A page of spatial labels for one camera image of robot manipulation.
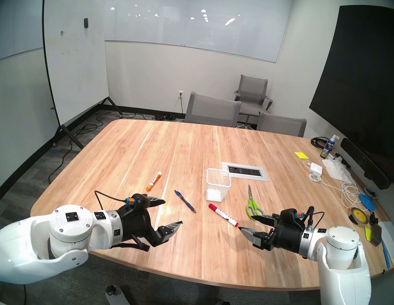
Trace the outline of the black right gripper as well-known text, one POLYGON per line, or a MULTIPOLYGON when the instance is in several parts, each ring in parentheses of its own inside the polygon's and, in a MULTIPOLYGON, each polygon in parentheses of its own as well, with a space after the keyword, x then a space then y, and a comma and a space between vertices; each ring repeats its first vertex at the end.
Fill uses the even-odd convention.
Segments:
POLYGON ((305 223, 296 220, 295 223, 285 223, 280 219, 280 215, 252 215, 251 219, 262 224, 274 225, 275 231, 270 233, 257 232, 251 228, 239 227, 245 238, 252 245, 261 250, 269 250, 274 247, 282 248, 287 251, 299 253, 300 241, 304 232, 305 223))

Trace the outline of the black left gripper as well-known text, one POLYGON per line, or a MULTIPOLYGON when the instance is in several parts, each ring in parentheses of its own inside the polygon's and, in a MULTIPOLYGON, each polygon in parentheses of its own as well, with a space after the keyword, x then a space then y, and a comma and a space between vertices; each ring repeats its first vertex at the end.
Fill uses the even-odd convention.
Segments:
MULTIPOLYGON (((143 209, 157 207, 166 203, 165 200, 154 196, 144 195, 143 209)), ((124 205, 117 210, 122 222, 122 242, 120 245, 150 248, 144 244, 139 238, 150 238, 150 245, 153 247, 160 246, 169 241, 169 239, 177 232, 183 221, 171 223, 166 226, 160 226, 154 230, 151 225, 151 219, 147 210, 133 213, 133 207, 124 205)))

